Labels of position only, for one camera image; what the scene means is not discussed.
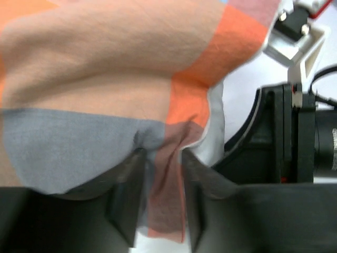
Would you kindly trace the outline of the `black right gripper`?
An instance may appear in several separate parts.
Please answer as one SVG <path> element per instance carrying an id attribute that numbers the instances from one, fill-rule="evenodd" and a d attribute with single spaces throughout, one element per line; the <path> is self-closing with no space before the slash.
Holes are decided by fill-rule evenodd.
<path id="1" fill-rule="evenodd" d="M 283 182 L 336 178 L 336 102 L 291 85 L 291 122 L 284 124 L 286 86 L 256 91 L 250 114 L 224 146 L 224 157 L 213 169 L 235 183 L 280 183 L 284 140 L 291 144 L 290 168 Z M 284 138 L 291 127 L 292 140 Z"/>

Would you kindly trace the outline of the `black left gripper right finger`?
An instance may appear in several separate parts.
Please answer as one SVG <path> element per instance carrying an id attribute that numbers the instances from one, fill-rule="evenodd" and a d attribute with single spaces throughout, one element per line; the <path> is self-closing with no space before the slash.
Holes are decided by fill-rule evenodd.
<path id="1" fill-rule="evenodd" d="M 239 186 L 185 150 L 192 252 L 336 252 L 336 185 Z"/>

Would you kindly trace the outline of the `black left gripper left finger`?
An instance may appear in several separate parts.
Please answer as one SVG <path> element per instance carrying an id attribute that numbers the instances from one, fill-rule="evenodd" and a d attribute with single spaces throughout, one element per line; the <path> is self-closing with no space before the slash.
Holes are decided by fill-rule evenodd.
<path id="1" fill-rule="evenodd" d="M 1 252 L 128 252 L 134 245 L 146 152 L 66 194 L 1 188 Z"/>

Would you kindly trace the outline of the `orange blue checked pillowcase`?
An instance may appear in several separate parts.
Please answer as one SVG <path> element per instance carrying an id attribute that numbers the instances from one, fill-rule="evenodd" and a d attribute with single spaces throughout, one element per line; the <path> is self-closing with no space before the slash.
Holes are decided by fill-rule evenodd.
<path id="1" fill-rule="evenodd" d="M 223 155 L 224 77 L 280 1 L 1 1 L 1 185 L 65 194 L 147 151 L 149 237 L 185 239 L 181 152 Z"/>

